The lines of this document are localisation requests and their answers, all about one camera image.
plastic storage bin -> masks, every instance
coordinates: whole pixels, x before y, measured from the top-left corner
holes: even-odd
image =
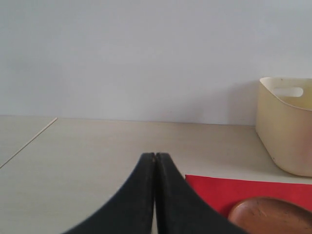
[[[260,79],[256,131],[278,167],[312,176],[312,79]]]

red napkin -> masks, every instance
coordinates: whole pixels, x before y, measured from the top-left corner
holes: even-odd
[[[186,181],[212,208],[227,217],[239,201],[254,196],[283,199],[312,210],[312,185],[259,182],[185,175]]]

wooden bowl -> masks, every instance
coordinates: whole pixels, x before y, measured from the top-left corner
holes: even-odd
[[[270,197],[254,197],[237,203],[229,220],[250,234],[312,234],[310,211]]]

white wall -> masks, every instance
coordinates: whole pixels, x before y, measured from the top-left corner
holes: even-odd
[[[311,77],[311,0],[0,0],[0,114],[254,124]]]

light gray surface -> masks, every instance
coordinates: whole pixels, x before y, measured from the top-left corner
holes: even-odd
[[[310,0],[2,0],[0,114],[247,124],[311,77]]]
[[[253,127],[58,119],[0,170],[0,230],[61,233],[114,195],[141,153],[159,151],[183,174],[312,183],[277,168]]]
[[[0,167],[53,119],[0,116]]]

